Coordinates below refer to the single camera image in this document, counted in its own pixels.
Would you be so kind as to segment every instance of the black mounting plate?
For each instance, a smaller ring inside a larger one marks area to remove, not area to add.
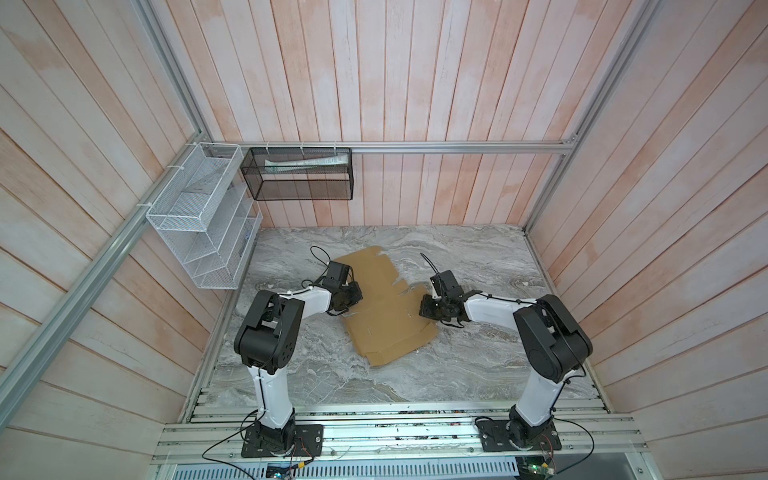
[[[261,445],[258,440],[258,433],[256,428],[252,425],[245,431],[245,442],[243,443],[243,450],[240,453],[243,458],[262,458],[262,457],[274,457],[272,452],[267,449],[263,449],[257,445]],[[294,445],[298,445],[296,450],[296,457],[306,456],[303,449],[312,457],[319,457],[323,452],[323,426],[317,425],[296,425]]]
[[[519,452],[521,450],[509,441],[507,422],[509,421],[478,420],[476,422],[478,429],[481,432],[480,443],[482,443],[483,452]],[[531,451],[539,452],[544,450],[548,452],[550,443],[552,444],[552,450],[562,450],[563,445],[560,443],[560,435],[558,435],[558,431],[554,428],[552,419],[549,419],[545,425],[543,433],[534,440],[534,445],[541,445],[541,447],[537,448],[535,446]]]

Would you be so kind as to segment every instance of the flattened cardboard box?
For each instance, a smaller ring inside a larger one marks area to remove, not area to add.
[[[349,309],[344,324],[352,343],[371,366],[385,365],[429,343],[438,330],[419,316],[425,286],[410,289],[381,247],[358,250],[336,262],[353,269],[362,301]]]

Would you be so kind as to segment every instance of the gray marble surface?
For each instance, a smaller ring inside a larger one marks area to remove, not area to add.
[[[548,292],[519,228],[334,227],[271,228],[257,239],[237,306],[209,385],[207,406],[254,406],[256,393],[232,342],[256,292],[296,290],[317,278],[323,265],[310,254],[318,245],[332,258],[380,245],[409,284],[428,283],[432,269],[452,270],[465,290],[499,296],[538,297]],[[387,365],[371,367],[359,356],[339,319],[317,314],[302,321],[296,352],[288,365],[294,405],[441,402],[517,399],[530,366],[514,330],[484,323],[464,329],[440,326],[421,349]],[[594,398],[591,380],[575,379],[564,399]]]

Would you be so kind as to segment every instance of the white wire mesh basket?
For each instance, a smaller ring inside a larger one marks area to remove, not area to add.
[[[231,188],[240,146],[198,144],[170,179],[147,219],[195,285],[236,289],[263,215],[247,184]],[[251,208],[257,215],[249,217]]]
[[[158,230],[203,232],[243,162],[235,144],[195,146],[147,212]]]
[[[233,235],[233,249],[227,262],[221,268],[193,277],[195,285],[199,288],[236,289],[245,273],[247,254],[253,248],[262,219],[261,211],[256,217],[246,218],[237,235]]]

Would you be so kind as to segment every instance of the black mesh basket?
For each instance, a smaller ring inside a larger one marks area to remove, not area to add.
[[[346,155],[345,164],[279,165],[340,155]],[[246,152],[240,170],[255,200],[352,200],[349,148],[253,147]]]

